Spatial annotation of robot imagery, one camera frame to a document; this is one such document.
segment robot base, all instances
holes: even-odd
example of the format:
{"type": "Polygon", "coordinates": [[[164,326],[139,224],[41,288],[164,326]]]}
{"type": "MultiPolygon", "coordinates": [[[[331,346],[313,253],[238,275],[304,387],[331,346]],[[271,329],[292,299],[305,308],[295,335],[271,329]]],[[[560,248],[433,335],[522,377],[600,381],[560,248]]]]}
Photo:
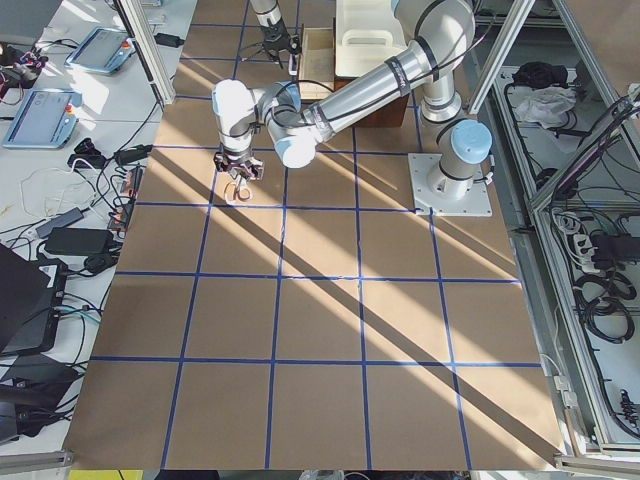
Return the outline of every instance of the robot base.
{"type": "MultiPolygon", "coordinates": [[[[471,190],[460,200],[442,198],[427,186],[427,174],[440,161],[440,154],[410,153],[409,170],[411,173],[411,187],[413,201],[417,215],[429,215],[433,209],[434,215],[450,217],[490,217],[492,214],[487,186],[475,183],[471,190]]],[[[478,166],[478,178],[482,171],[478,166]]]]}

